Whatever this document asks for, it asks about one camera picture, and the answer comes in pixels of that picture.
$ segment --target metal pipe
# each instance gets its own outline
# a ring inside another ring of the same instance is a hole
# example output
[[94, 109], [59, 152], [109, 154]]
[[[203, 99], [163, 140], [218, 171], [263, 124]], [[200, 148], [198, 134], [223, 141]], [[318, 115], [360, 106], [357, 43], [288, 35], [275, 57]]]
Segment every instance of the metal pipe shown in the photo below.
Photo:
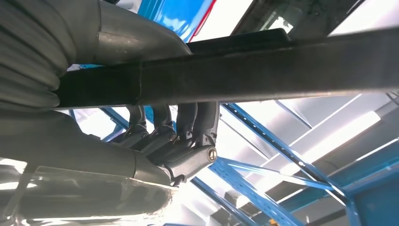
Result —
[[394, 28], [79, 70], [55, 93], [71, 108], [387, 92], [399, 89], [398, 39]]
[[224, 210], [229, 212], [233, 215], [238, 221], [240, 221], [243, 225], [249, 226], [257, 226], [258, 224], [255, 223], [251, 218], [249, 218], [245, 213], [237, 209], [233, 204], [219, 195], [216, 191], [214, 191], [211, 187], [205, 184], [202, 180], [195, 177], [191, 180], [199, 190], [201, 190], [204, 194], [209, 196], [213, 201], [219, 204]]

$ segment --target fluorescent light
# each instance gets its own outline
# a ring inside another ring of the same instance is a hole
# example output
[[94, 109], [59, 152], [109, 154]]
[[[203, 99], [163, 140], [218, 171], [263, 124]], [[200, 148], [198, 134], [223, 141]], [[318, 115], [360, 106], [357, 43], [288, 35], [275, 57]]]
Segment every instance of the fluorescent light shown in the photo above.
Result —
[[381, 149], [383, 149], [383, 148], [385, 148], [385, 147], [387, 147], [387, 146], [389, 146], [389, 145], [391, 145], [391, 144], [397, 142], [398, 140], [399, 140], [398, 138], [395, 138], [395, 139], [391, 140], [390, 142], [388, 142], [388, 143], [386, 143], [386, 144], [384, 144], [384, 145], [382, 145], [382, 146], [380, 146], [380, 147], [374, 149], [373, 151], [370, 151], [369, 153], [367, 153], [367, 154], [361, 156], [361, 157], [358, 158], [356, 161], [360, 161], [360, 160], [366, 158], [367, 156], [372, 155], [372, 154], [378, 152], [379, 150], [381, 150]]
[[291, 198], [292, 196], [294, 196], [294, 195], [296, 195], [296, 194], [299, 194], [299, 193], [302, 192], [302, 191], [303, 191], [303, 189], [299, 189], [298, 191], [296, 191], [296, 192], [294, 192], [294, 193], [292, 193], [292, 194], [290, 194], [290, 195], [287, 195], [286, 197], [284, 197], [284, 198], [278, 200], [277, 203], [284, 202], [285, 200]]
[[[309, 163], [318, 160], [319, 158], [323, 157], [329, 152], [335, 150], [337, 147], [351, 140], [359, 133], [365, 131], [367, 128], [371, 127], [372, 125], [380, 121], [380, 119], [381, 118], [378, 116], [377, 113], [371, 111], [352, 120], [345, 126], [341, 127], [340, 129], [332, 133], [330, 136], [322, 140], [320, 143], [315, 145], [309, 151], [307, 151], [304, 155], [302, 155], [301, 159]], [[295, 163], [289, 163], [283, 168], [281, 168], [280, 173], [291, 176], [294, 175], [299, 170], [300, 168]], [[255, 185], [255, 187], [262, 188], [260, 189], [261, 191], [267, 192], [268, 190], [272, 189], [281, 182], [282, 180], [279, 179], [278, 177], [271, 177], [271, 178], [267, 177], [259, 181]], [[241, 200], [242, 201], [239, 204], [244, 205], [245, 199], [242, 198]]]
[[282, 28], [286, 33], [289, 33], [293, 28], [293, 26], [290, 23], [288, 23], [284, 18], [279, 16], [277, 17], [277, 20], [275, 20], [273, 24], [269, 27], [268, 30], [276, 28]]
[[[8, 182], [0, 184], [0, 190], [15, 190], [18, 187], [18, 182]], [[27, 188], [36, 187], [37, 185], [29, 183]]]
[[308, 130], [306, 133], [304, 133], [302, 136], [298, 137], [295, 141], [293, 141], [289, 146], [291, 147], [292, 145], [296, 144], [298, 141], [300, 141], [302, 138], [304, 138], [306, 135], [311, 133], [313, 130], [315, 130], [317, 127], [325, 123], [327, 120], [332, 118], [334, 115], [336, 115], [338, 112], [340, 112], [342, 109], [346, 108], [346, 106], [350, 105], [353, 101], [355, 101], [357, 98], [359, 98], [361, 94], [358, 94], [352, 100], [348, 101], [346, 104], [342, 105], [340, 108], [338, 108], [335, 112], [333, 112], [331, 115], [323, 119], [321, 122], [319, 122], [317, 125], [315, 125], [312, 129]]
[[1, 159], [0, 165], [13, 166], [18, 173], [23, 174], [28, 163], [14, 159]]

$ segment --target blue shelving frame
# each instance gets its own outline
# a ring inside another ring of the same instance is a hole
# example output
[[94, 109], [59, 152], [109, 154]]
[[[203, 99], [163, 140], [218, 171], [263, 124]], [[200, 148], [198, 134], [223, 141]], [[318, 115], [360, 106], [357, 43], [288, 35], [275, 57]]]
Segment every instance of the blue shelving frame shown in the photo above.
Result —
[[[238, 120], [244, 123], [260, 138], [269, 143], [274, 147], [281, 155], [286, 157], [291, 162], [297, 164], [301, 170], [309, 176], [310, 179], [288, 176], [280, 174], [278, 171], [262, 168], [259, 166], [250, 165], [244, 162], [238, 162], [219, 157], [217, 161], [209, 168], [220, 176], [224, 181], [230, 184], [235, 190], [246, 196], [257, 208], [263, 213], [276, 220], [281, 226], [302, 226], [304, 225], [301, 221], [296, 219], [290, 211], [284, 209], [272, 198], [267, 196], [265, 193], [257, 191], [257, 189], [248, 182], [243, 176], [241, 176], [237, 170], [243, 170], [246, 172], [252, 172], [260, 175], [269, 175], [270, 173], [277, 175], [281, 180], [305, 185], [313, 188], [325, 190], [327, 193], [332, 194], [333, 197], [336, 193], [341, 194], [341, 197], [335, 197], [339, 202], [343, 203], [347, 208], [347, 215], [350, 219], [351, 226], [361, 225], [359, 215], [356, 210], [356, 205], [351, 196], [349, 196], [338, 184], [327, 176], [323, 175], [313, 165], [307, 163], [301, 159], [291, 148], [282, 142], [278, 137], [271, 133], [262, 124], [257, 122], [252, 116], [241, 109], [237, 104], [222, 104], [222, 106], [232, 113]], [[151, 107], [146, 106], [146, 117], [151, 123], [153, 123], [153, 114]], [[114, 131], [108, 135], [104, 141], [109, 141], [115, 137], [118, 133], [121, 133], [123, 129], [128, 128], [128, 121], [125, 120], [112, 108], [101, 108], [101, 110], [110, 117], [115, 123]], [[260, 222], [256, 222], [247, 216], [245, 213], [237, 209], [234, 205], [225, 200], [221, 195], [217, 194], [213, 189], [207, 186], [199, 178], [194, 178], [193, 183], [201, 191], [205, 192], [215, 202], [219, 203], [226, 211], [233, 215], [242, 225], [260, 225]]]
[[[147, 17], [148, 19], [155, 20], [155, 16], [159, 13], [160, 7], [164, 4], [164, 0], [150, 0], [145, 1], [145, 4], [139, 10], [139, 14]], [[83, 68], [87, 67], [96, 67], [96, 65], [86, 65]], [[295, 119], [304, 124], [308, 128], [312, 128], [312, 125], [302, 118], [300, 115], [293, 112], [287, 106], [285, 106], [282, 102], [276, 100], [276, 104], [280, 106], [287, 113], [291, 114]], [[360, 226], [361, 220], [359, 217], [359, 213], [356, 208], [356, 204], [354, 201], [355, 193], [347, 192], [343, 189], [344, 186], [348, 185], [347, 178], [345, 172], [340, 172], [337, 175], [334, 175], [331, 179], [320, 172], [316, 167], [314, 167], [309, 162], [306, 162], [300, 155], [298, 155], [295, 151], [293, 151], [287, 144], [281, 141], [277, 136], [271, 133], [267, 128], [265, 128], [262, 124], [260, 124], [257, 120], [255, 120], [251, 115], [245, 112], [242, 108], [240, 108], [237, 104], [222, 104], [227, 111], [229, 111], [232, 115], [234, 115], [239, 121], [245, 124], [250, 130], [252, 130], [256, 135], [258, 135], [261, 139], [263, 139], [266, 143], [272, 146], [280, 155], [288, 159], [289, 161], [296, 164], [301, 171], [309, 177], [301, 178], [296, 176], [288, 176], [280, 174], [280, 172], [262, 168], [259, 166], [250, 165], [244, 162], [238, 162], [234, 160], [224, 159], [219, 157], [217, 161], [211, 165], [209, 168], [220, 176], [224, 181], [230, 184], [235, 190], [240, 192], [242, 195], [246, 196], [258, 209], [260, 209], [263, 213], [267, 214], [272, 219], [276, 220], [281, 226], [301, 226], [303, 223], [296, 219], [291, 212], [293, 209], [284, 208], [284, 206], [276, 203], [271, 197], [263, 192], [259, 192], [256, 188], [247, 181], [243, 176], [241, 176], [237, 171], [246, 171], [252, 172], [259, 175], [270, 175], [274, 174], [279, 176], [279, 178], [283, 181], [296, 183], [304, 186], [308, 186], [313, 189], [312, 192], [318, 194], [318, 197], [321, 198], [324, 196], [324, 191], [329, 195], [334, 197], [338, 202], [346, 207], [346, 213], [350, 220], [351, 226]], [[105, 137], [104, 141], [109, 141], [119, 133], [121, 133], [124, 129], [128, 128], [128, 122], [120, 116], [116, 111], [112, 108], [101, 108], [101, 110], [110, 117], [110, 119], [116, 124], [113, 132]], [[149, 106], [145, 107], [146, 118], [152, 123], [153, 122], [153, 113], [152, 109]], [[70, 110], [70, 115], [75, 119], [73, 110]], [[382, 170], [386, 166], [386, 163], [383, 161], [390, 163], [398, 163], [397, 154], [393, 152], [392, 147], [388, 148], [389, 150], [386, 152], [381, 152], [382, 156], [380, 156], [381, 163], [378, 161], [374, 161], [376, 164], [375, 170]], [[359, 171], [362, 169], [366, 171], [366, 167], [369, 166], [369, 159], [365, 159], [363, 161], [359, 161], [354, 166], [349, 167], [345, 171]], [[352, 179], [361, 179], [363, 175], [359, 174], [353, 176]], [[198, 187], [202, 192], [204, 192], [207, 196], [213, 199], [216, 203], [222, 206], [228, 213], [234, 216], [241, 225], [266, 225], [267, 220], [265, 219], [257, 219], [257, 217], [250, 218], [244, 212], [240, 211], [233, 204], [223, 198], [220, 194], [215, 192], [210, 186], [205, 184], [199, 178], [194, 178], [192, 183]]]

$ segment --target blue metal rack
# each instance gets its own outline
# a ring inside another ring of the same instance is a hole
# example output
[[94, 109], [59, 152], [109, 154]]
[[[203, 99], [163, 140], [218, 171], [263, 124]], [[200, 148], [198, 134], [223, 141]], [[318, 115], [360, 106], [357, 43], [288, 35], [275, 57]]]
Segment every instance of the blue metal rack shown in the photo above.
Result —
[[[327, 176], [319, 172], [313, 165], [302, 160], [291, 148], [284, 144], [274, 134], [267, 130], [262, 124], [257, 122], [252, 116], [246, 113], [236, 104], [223, 104], [229, 112], [231, 112], [237, 119], [243, 122], [259, 137], [273, 146], [281, 155], [289, 159], [290, 161], [297, 164], [301, 170], [309, 176], [310, 179], [288, 176], [280, 174], [278, 171], [265, 169], [259, 166], [253, 166], [247, 163], [242, 163], [234, 160], [229, 160], [219, 157], [218, 160], [211, 165], [209, 168], [219, 175], [223, 180], [230, 184], [235, 190], [246, 196], [256, 207], [268, 216], [276, 220], [282, 226], [301, 226], [302, 222], [297, 220], [291, 215], [291, 213], [277, 204], [272, 198], [266, 194], [259, 192], [256, 188], [242, 177], [236, 170], [243, 170], [247, 172], [253, 172], [260, 175], [269, 175], [270, 173], [279, 175], [284, 181], [305, 185], [313, 188], [325, 190], [329, 194], [332, 194], [338, 201], [346, 205], [347, 215], [349, 216], [352, 226], [360, 225], [360, 220], [356, 211], [356, 206], [353, 200], [346, 194], [346, 192], [335, 182], [329, 179]], [[153, 123], [153, 114], [151, 107], [146, 106], [146, 117]], [[114, 131], [107, 136], [104, 140], [108, 141], [112, 139], [122, 129], [127, 129], [128, 122], [120, 116], [112, 108], [101, 108], [101, 110], [107, 114], [116, 126]], [[231, 203], [213, 191], [209, 186], [203, 183], [200, 179], [194, 178], [193, 183], [200, 190], [204, 191], [209, 197], [214, 199], [222, 207], [224, 207], [229, 213], [231, 213], [238, 221], [243, 225], [257, 225], [254, 220], [245, 215], [242, 211], [238, 210]]]

